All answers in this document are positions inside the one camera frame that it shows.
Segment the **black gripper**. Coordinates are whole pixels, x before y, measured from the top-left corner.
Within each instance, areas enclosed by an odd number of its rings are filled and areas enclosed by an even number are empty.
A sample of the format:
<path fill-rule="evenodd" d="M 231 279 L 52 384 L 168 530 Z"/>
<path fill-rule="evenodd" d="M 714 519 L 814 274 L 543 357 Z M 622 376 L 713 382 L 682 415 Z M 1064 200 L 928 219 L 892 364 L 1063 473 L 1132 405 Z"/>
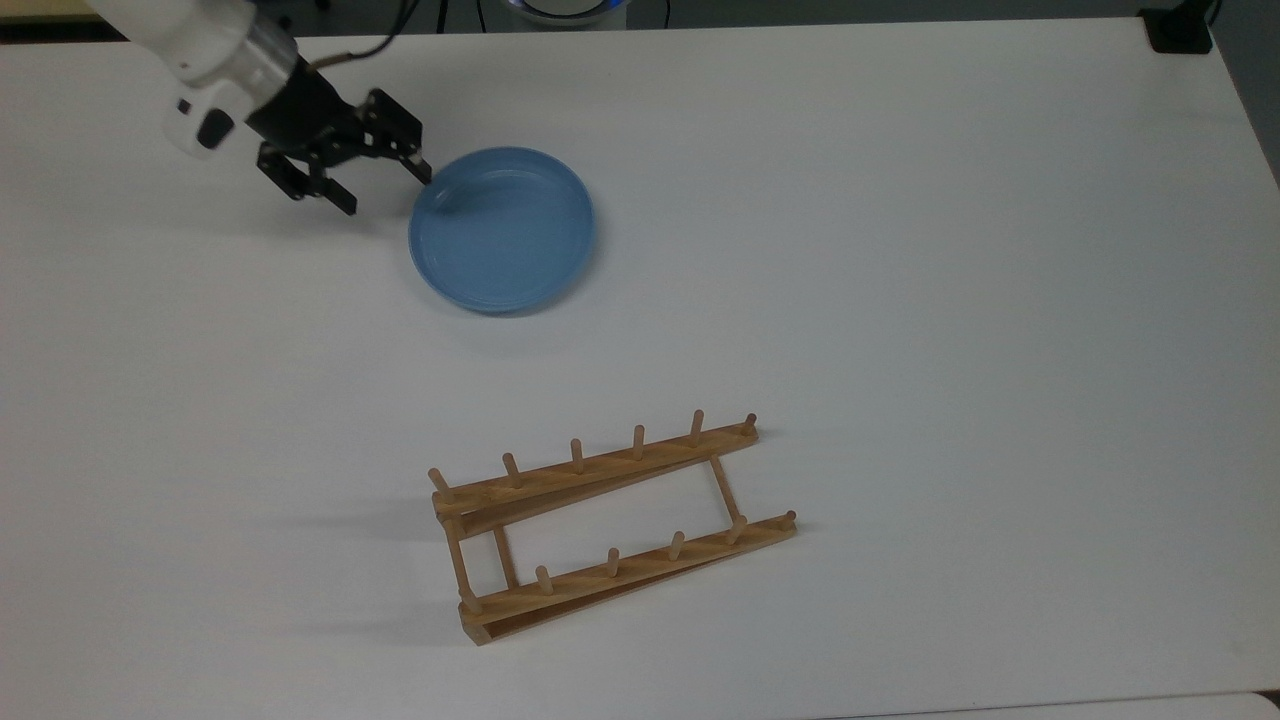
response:
<path fill-rule="evenodd" d="M 297 61 L 280 91 L 250 114 L 259 133 L 257 168 L 294 201 L 324 199 L 353 217 L 358 200 L 329 176 L 355 158 L 397 160 L 421 184 L 433 182 L 422 158 L 422 123 L 380 88 L 371 88 L 360 106 L 346 102 L 305 61 Z"/>

